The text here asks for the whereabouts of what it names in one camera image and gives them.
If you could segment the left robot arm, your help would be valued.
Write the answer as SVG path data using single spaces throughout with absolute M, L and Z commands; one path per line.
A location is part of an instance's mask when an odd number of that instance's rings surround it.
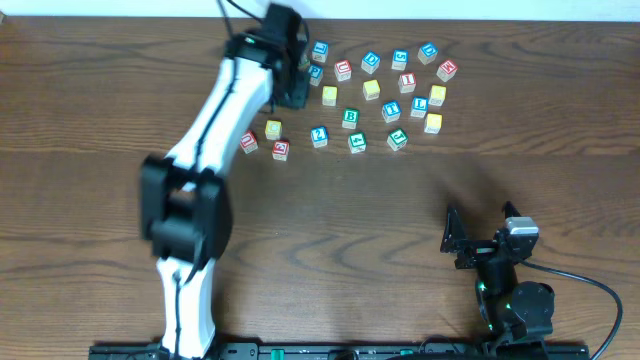
M 309 94 L 309 28 L 272 3 L 257 28 L 228 32 L 215 85 L 193 124 L 163 157 L 140 169 L 140 232 L 157 259 L 165 300 L 159 349 L 202 359 L 215 338 L 212 286 L 231 236 L 225 180 L 242 136 L 267 104 L 301 109 Z

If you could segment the yellow O block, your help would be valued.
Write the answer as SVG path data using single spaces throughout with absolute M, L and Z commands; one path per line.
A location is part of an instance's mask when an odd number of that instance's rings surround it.
M 322 104 L 324 106 L 335 106 L 337 104 L 338 88 L 335 86 L 324 86 L 322 89 Z
M 363 95 L 366 101 L 377 99 L 380 96 L 380 85 L 375 79 L 363 83 Z

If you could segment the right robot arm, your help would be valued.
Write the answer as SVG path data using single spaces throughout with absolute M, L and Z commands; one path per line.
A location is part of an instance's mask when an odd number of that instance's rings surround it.
M 503 206 L 504 225 L 490 240 L 472 240 L 458 211 L 447 207 L 442 253 L 456 255 L 458 269 L 477 273 L 475 293 L 490 337 L 480 346 L 486 356 L 505 355 L 513 346 L 541 342 L 553 332 L 555 293 L 544 283 L 518 280 L 515 266 L 532 255 L 539 228 L 511 202 Z

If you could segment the green B block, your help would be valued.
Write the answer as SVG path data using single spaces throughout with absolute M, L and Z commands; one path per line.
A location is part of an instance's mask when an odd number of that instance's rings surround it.
M 356 129 L 360 112 L 357 109 L 346 108 L 342 116 L 342 127 L 345 129 Z

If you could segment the blue T block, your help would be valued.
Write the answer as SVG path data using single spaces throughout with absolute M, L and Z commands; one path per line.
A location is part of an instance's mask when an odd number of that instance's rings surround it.
M 382 106 L 383 119 L 386 123 L 397 121 L 401 116 L 401 107 L 397 101 L 390 101 Z

